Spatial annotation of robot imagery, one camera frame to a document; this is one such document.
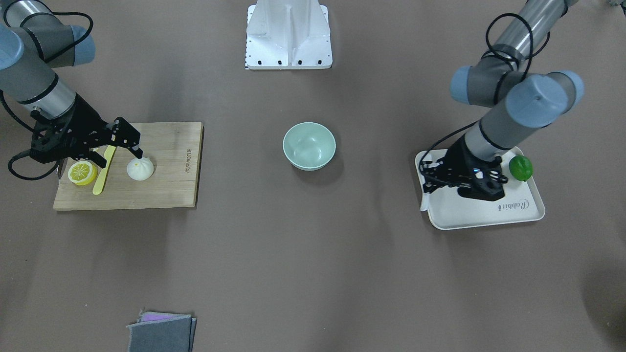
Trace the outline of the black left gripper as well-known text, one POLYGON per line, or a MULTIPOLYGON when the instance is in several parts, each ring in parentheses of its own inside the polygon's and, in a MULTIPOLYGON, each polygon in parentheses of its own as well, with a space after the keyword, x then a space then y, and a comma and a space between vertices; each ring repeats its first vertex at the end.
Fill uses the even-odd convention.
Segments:
POLYGON ((495 202, 505 196, 508 182, 502 172, 502 158, 484 161, 472 154, 465 138, 459 138, 447 149, 445 156, 432 162, 421 158, 423 190, 432 193, 443 187, 456 188, 459 196, 495 202))

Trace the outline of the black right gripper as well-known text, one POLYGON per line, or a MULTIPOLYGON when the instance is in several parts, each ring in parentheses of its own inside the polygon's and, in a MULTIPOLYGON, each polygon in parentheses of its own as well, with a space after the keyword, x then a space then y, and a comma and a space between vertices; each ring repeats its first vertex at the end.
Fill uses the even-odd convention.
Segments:
POLYGON ((107 123, 79 94, 74 103, 58 118, 39 118, 31 139, 30 158, 40 163, 56 162, 65 158, 87 160, 92 163, 107 161, 92 149, 109 145, 129 150, 135 158, 143 158, 139 147, 141 133, 125 118, 107 123))

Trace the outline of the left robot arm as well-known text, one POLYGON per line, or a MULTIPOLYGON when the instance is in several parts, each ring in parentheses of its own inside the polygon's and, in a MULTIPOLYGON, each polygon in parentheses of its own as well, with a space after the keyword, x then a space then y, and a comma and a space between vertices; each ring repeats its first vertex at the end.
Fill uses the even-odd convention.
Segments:
POLYGON ((457 102, 488 108, 478 122, 434 162, 422 158, 418 171, 422 190, 431 194, 456 188, 463 198, 494 202, 505 196, 508 182, 502 158, 526 138, 554 123, 577 105, 585 92, 582 79, 570 70, 532 74, 522 70, 548 42, 552 27, 573 0, 528 0, 512 22, 474 66, 452 76, 450 91, 457 102))

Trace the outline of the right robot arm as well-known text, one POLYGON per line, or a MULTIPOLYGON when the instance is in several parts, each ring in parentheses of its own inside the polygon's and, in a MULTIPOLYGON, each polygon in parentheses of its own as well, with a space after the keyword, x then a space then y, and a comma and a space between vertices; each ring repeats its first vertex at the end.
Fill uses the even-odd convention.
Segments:
POLYGON ((41 0, 1 2, 1 90, 35 120, 25 154, 40 163, 86 159, 103 168, 107 161, 93 149, 111 145, 141 158, 139 131, 121 117, 105 122, 56 73, 95 56, 90 31, 59 17, 41 0))

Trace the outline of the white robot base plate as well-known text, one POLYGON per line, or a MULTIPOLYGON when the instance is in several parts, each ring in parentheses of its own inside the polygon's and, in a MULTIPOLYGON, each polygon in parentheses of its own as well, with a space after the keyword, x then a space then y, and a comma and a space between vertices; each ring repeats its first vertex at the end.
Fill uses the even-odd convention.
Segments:
POLYGON ((246 14, 246 69, 333 66, 329 11, 317 0, 258 0, 246 14))

